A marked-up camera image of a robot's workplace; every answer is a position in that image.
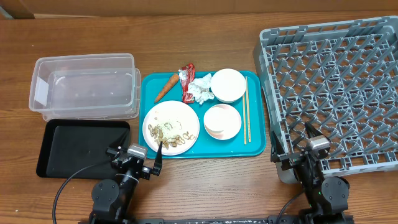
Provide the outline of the white tissue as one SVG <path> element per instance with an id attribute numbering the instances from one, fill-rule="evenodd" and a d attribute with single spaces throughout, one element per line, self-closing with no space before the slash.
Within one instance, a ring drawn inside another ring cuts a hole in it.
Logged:
<path id="1" fill-rule="evenodd" d="M 202 78 L 195 78 L 188 84 L 187 93 L 192 94 L 193 99 L 202 105 L 207 100 L 213 100 L 214 94 L 210 91 L 211 87 L 211 73 L 208 73 Z"/>

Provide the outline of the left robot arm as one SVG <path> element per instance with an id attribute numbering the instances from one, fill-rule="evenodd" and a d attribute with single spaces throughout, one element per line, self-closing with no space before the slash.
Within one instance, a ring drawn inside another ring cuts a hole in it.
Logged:
<path id="1" fill-rule="evenodd" d="M 112 179 L 101 180 L 93 187 L 90 223 L 132 223 L 134 219 L 126 214 L 139 180 L 149 180 L 151 175 L 160 175 L 162 147 L 165 143 L 159 143 L 154 165 L 150 168 L 144 165 L 147 148 L 138 144 L 126 148 L 126 139 L 127 133 L 124 133 L 106 149 L 106 154 L 111 158 L 111 167 L 117 173 Z"/>

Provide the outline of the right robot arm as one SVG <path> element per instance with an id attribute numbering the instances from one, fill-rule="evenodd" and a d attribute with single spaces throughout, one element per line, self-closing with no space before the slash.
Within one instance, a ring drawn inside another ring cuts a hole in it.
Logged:
<path id="1" fill-rule="evenodd" d="M 275 132 L 271 132 L 271 162 L 280 164 L 283 171 L 292 170 L 300 182 L 302 191 L 293 196 L 280 210 L 276 223 L 354 223 L 352 216 L 345 216 L 348 209 L 349 182 L 342 177 L 325 177 L 320 161 L 329 155 L 331 141 L 305 123 L 308 140 L 300 152 L 289 154 L 284 151 Z M 298 215 L 288 216 L 284 212 L 298 197 L 304 194 L 309 208 Z"/>

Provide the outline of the orange carrot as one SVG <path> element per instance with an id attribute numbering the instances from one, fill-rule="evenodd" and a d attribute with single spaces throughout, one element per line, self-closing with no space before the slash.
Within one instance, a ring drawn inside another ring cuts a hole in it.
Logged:
<path id="1" fill-rule="evenodd" d="M 159 102 L 178 83 L 178 81 L 179 76 L 174 73 L 156 96 L 154 103 Z"/>

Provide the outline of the white plate with food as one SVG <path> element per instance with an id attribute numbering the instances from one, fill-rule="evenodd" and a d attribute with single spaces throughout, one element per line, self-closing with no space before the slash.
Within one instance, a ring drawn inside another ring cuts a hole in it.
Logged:
<path id="1" fill-rule="evenodd" d="M 155 126 L 161 121 L 177 120 L 181 122 L 183 130 L 195 135 L 198 139 L 200 133 L 200 122 L 196 112 L 187 104 L 181 101 L 164 101 L 156 104 L 147 112 L 142 124 L 142 137 L 146 146 L 157 152 L 159 146 L 150 136 L 147 129 L 149 124 Z M 162 146 L 162 154 L 165 156 L 176 156 L 188 151 L 196 142 L 196 140 L 187 141 L 184 145 L 177 147 L 169 147 L 166 149 Z"/>

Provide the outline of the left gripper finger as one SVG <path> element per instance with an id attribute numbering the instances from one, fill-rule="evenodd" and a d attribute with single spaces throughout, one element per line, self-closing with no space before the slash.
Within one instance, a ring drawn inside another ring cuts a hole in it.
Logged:
<path id="1" fill-rule="evenodd" d="M 163 142 L 161 141 L 159 144 L 159 148 L 157 150 L 155 160 L 154 160 L 154 166 L 151 170 L 152 175 L 156 175 L 156 176 L 160 175 L 160 172 L 162 169 L 162 146 L 163 146 Z"/>
<path id="2" fill-rule="evenodd" d="M 128 137 L 129 137 L 129 131 L 125 131 L 124 133 L 122 133 L 122 135 L 120 135 L 120 137 L 118 137 L 108 146 L 108 149 L 112 149 L 114 151 L 120 151 L 123 148 L 124 143 L 126 142 Z"/>

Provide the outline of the red snack wrapper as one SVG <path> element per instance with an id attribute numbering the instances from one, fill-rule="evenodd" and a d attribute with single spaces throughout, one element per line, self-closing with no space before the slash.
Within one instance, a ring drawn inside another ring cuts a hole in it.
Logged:
<path id="1" fill-rule="evenodd" d="M 186 104 L 194 102 L 193 95 L 188 93 L 189 84 L 195 79 L 195 66 L 192 63 L 180 68 L 178 76 L 182 87 L 182 101 Z"/>

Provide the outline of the pink and white bowl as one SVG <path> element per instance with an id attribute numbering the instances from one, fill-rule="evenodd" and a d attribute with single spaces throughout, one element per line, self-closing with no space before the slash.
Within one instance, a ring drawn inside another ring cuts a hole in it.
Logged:
<path id="1" fill-rule="evenodd" d="M 206 132 L 217 140 L 234 138 L 241 130 L 239 111 L 227 104 L 217 104 L 209 108 L 203 117 Z"/>

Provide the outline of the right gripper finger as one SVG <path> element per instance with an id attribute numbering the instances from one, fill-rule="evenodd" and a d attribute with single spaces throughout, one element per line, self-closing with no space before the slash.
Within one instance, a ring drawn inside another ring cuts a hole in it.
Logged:
<path id="1" fill-rule="evenodd" d="M 323 133 L 317 130 L 310 122 L 305 122 L 304 126 L 309 139 L 323 136 Z"/>
<path id="2" fill-rule="evenodd" d="M 280 156 L 284 156 L 285 151 L 274 131 L 271 132 L 271 144 L 271 162 L 280 162 Z"/>

